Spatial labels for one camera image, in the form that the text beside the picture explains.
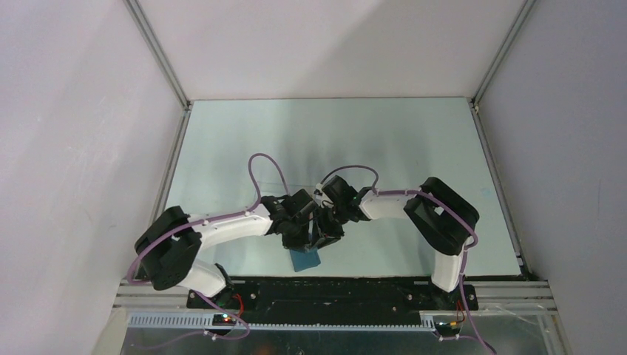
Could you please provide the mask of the blue leather card holder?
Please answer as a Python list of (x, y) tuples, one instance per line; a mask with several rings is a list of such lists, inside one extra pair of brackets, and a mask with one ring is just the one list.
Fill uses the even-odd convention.
[(312, 248), (308, 250), (289, 250), (291, 264), (294, 272), (308, 270), (310, 268), (316, 268), (321, 264), (318, 248)]

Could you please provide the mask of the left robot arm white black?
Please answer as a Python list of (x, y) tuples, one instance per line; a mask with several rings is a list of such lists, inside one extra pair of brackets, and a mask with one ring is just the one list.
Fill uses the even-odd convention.
[(137, 260), (154, 290), (180, 286), (205, 296), (216, 308), (234, 298), (226, 270), (202, 261), (202, 251), (243, 237), (278, 234), (287, 249), (309, 243), (309, 222), (315, 200), (300, 189), (292, 195), (261, 197), (252, 207), (222, 216), (194, 216), (180, 206), (164, 211), (135, 242)]

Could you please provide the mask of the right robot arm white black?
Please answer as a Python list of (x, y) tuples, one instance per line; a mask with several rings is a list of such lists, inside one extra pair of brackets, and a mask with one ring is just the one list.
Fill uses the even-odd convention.
[(419, 189), (356, 190), (342, 177), (317, 184), (313, 191), (318, 208), (313, 212), (311, 247), (321, 249), (339, 241), (349, 222), (407, 219), (435, 252), (430, 299), (440, 309), (451, 308), (460, 298), (458, 284), (466, 265), (467, 250), (477, 243), (475, 207), (447, 184), (429, 177)]

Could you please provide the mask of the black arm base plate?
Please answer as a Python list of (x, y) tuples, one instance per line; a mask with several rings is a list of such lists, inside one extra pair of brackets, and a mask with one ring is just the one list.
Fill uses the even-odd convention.
[(408, 305), (418, 310), (478, 310), (475, 288), (463, 284), (446, 292), (429, 277), (235, 277), (209, 298), (222, 308), (265, 310), (279, 301), (338, 303), (373, 301)]

